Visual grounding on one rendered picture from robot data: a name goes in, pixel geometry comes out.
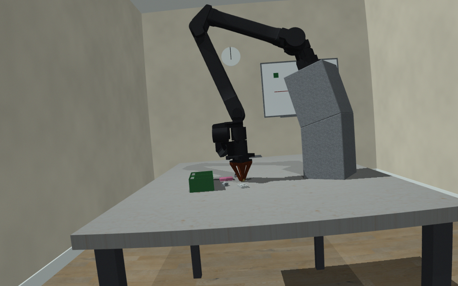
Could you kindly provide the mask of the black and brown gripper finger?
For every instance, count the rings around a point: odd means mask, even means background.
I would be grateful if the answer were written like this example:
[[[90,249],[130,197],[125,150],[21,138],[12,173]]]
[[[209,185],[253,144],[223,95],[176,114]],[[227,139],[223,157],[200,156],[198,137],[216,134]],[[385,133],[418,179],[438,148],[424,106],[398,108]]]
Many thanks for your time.
[[[244,178],[243,178],[244,180],[246,179],[246,176],[248,174],[248,171],[249,171],[251,165],[252,165],[252,161],[246,162],[246,170],[244,172]],[[239,173],[241,174],[241,167],[240,166],[237,166],[237,167],[238,167]]]
[[[243,162],[243,163],[237,163],[237,162],[230,162],[230,166],[232,167],[232,169],[234,170],[234,172],[236,173],[239,181],[243,181],[243,177],[244,177],[244,172],[245,172],[245,167],[246,167],[246,162]],[[240,166],[241,167],[241,176],[236,168],[236,166]]]

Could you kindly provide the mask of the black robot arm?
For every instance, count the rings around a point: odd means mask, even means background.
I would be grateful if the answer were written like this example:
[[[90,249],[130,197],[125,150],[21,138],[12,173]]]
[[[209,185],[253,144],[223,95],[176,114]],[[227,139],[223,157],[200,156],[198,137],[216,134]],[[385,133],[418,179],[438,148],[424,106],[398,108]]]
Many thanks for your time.
[[[205,5],[199,11],[190,22],[189,29],[198,44],[202,57],[232,120],[232,122],[214,124],[212,126],[212,138],[219,157],[235,156],[234,142],[229,142],[230,128],[232,141],[239,143],[239,141],[246,140],[246,127],[243,127],[245,113],[209,38],[207,33],[209,26],[234,31],[283,48],[286,54],[295,56],[298,70],[316,63],[320,59],[314,54],[309,40],[305,38],[304,31],[298,27],[290,29],[270,27],[218,11],[212,8],[211,5]]]

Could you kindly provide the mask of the green rack of bins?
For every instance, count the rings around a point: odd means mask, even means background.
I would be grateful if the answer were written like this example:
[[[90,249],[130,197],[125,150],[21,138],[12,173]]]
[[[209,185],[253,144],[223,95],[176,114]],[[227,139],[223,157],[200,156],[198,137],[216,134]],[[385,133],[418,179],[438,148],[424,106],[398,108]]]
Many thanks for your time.
[[[214,191],[213,171],[192,172],[189,177],[190,193]]]

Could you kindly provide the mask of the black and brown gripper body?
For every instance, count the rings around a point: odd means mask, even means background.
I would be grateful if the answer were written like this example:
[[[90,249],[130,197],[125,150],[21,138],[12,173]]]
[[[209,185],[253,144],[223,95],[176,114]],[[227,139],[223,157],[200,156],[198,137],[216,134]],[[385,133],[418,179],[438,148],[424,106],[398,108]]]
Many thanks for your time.
[[[232,142],[234,142],[235,156],[226,156],[226,160],[233,159],[229,162],[237,162],[237,163],[252,161],[252,159],[249,159],[249,157],[255,157],[255,154],[248,153],[247,140],[239,141],[239,143],[237,143],[237,141],[232,141]]]

